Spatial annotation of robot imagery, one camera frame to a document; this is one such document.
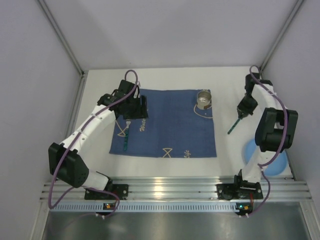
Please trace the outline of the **black handled knife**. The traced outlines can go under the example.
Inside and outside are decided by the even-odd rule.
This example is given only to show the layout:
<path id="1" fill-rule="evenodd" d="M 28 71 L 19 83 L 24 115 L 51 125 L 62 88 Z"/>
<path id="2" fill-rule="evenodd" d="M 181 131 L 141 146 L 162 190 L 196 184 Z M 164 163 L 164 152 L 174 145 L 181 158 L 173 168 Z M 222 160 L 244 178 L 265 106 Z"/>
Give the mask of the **black handled knife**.
<path id="1" fill-rule="evenodd" d="M 132 122 L 131 119 L 126 120 L 126 127 L 124 129 L 124 143 L 123 143 L 123 150 L 124 151 L 127 151 L 127 149 L 128 149 L 129 128 L 130 128 L 131 122 Z"/>

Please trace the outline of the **spoon with blue handle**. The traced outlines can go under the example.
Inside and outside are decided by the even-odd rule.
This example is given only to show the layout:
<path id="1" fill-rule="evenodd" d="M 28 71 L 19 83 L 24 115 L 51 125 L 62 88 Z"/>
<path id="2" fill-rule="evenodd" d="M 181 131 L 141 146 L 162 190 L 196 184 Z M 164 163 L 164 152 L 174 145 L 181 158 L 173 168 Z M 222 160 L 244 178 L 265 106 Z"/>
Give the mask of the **spoon with blue handle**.
<path id="1" fill-rule="evenodd" d="M 231 128 L 228 130 L 227 134 L 230 135 L 232 133 L 232 131 L 235 129 L 235 127 L 237 126 L 237 124 L 241 121 L 241 118 L 238 118 L 235 123 L 231 126 Z"/>

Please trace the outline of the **blue cloth placemat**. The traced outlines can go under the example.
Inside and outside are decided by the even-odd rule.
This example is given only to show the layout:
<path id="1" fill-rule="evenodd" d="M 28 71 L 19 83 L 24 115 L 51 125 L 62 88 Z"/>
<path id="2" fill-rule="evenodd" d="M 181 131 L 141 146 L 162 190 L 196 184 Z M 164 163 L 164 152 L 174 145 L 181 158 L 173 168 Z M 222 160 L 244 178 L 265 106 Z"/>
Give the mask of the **blue cloth placemat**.
<path id="1" fill-rule="evenodd" d="M 110 154 L 148 158 L 217 157 L 212 109 L 199 109 L 198 89 L 141 89 L 148 118 L 132 120 L 125 140 L 126 122 L 114 125 Z"/>

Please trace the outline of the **beige cup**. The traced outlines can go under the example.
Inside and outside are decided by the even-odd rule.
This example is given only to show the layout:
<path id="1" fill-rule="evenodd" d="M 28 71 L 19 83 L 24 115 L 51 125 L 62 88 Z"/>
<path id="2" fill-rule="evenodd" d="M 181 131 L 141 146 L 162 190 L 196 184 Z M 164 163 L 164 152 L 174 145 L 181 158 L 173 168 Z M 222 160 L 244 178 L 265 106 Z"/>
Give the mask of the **beige cup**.
<path id="1" fill-rule="evenodd" d="M 197 93 L 196 106 L 200 110 L 207 110 L 212 106 L 212 95 L 208 90 L 201 90 Z"/>

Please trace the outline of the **blue plastic plate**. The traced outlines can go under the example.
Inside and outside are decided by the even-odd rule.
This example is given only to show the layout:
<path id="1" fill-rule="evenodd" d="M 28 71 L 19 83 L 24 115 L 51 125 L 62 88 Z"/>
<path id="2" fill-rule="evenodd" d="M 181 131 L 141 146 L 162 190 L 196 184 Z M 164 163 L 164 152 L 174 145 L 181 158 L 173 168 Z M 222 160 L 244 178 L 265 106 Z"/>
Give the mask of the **blue plastic plate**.
<path id="1" fill-rule="evenodd" d="M 247 165 L 253 154 L 255 153 L 256 149 L 260 149 L 254 139 L 249 140 L 243 147 L 243 161 Z M 264 171 L 265 175 L 268 177 L 271 176 L 278 176 L 280 175 L 288 165 L 288 155 L 286 151 L 280 153 L 277 158 L 266 168 Z"/>

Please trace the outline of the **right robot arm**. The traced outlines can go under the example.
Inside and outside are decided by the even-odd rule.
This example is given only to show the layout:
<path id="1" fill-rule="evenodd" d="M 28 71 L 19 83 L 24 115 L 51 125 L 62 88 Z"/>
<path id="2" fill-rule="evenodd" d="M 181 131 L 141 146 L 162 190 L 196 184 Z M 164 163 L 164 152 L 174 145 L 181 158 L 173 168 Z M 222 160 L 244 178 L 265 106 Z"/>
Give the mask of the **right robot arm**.
<path id="1" fill-rule="evenodd" d="M 244 97 L 237 106 L 238 119 L 252 115 L 257 107 L 262 115 L 254 135 L 256 148 L 240 174 L 244 181 L 258 183 L 262 171 L 292 146 L 299 115 L 285 107 L 271 81 L 260 79 L 259 73 L 245 77 L 244 89 Z"/>

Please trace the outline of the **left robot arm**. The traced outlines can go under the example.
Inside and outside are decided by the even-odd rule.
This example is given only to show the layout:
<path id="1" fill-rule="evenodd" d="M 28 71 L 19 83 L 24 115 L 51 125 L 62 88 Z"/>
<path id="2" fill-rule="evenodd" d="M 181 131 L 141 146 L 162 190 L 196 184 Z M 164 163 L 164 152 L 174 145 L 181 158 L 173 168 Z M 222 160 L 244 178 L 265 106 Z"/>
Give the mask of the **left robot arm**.
<path id="1" fill-rule="evenodd" d="M 97 101 L 87 119 L 61 143 L 48 148 L 50 174 L 73 188 L 106 189 L 111 179 L 90 169 L 90 159 L 85 155 L 94 146 L 96 138 L 119 117 L 124 120 L 147 118 L 147 98 L 140 94 L 138 83 L 125 79 L 111 94 Z"/>

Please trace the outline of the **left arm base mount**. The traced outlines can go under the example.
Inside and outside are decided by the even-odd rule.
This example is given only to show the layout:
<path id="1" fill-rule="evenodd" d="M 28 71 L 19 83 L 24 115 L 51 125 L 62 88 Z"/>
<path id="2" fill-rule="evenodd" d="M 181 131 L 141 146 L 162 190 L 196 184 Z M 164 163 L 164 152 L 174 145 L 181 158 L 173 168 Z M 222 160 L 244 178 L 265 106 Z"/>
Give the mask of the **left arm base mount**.
<path id="1" fill-rule="evenodd" d="M 109 184 L 104 190 L 95 191 L 91 188 L 85 189 L 85 200 L 115 200 L 116 195 L 120 200 L 126 200 L 129 194 L 128 184 Z"/>

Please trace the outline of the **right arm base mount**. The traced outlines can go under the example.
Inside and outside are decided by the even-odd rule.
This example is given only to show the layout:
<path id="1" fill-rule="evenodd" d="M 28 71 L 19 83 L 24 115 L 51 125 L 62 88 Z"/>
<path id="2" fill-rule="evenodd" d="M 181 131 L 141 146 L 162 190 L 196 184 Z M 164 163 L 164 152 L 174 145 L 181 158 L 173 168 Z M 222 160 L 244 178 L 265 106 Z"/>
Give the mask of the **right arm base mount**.
<path id="1" fill-rule="evenodd" d="M 262 200 L 263 193 L 259 182 L 253 183 L 243 180 L 240 174 L 235 175 L 233 183 L 220 183 L 216 185 L 219 200 Z"/>

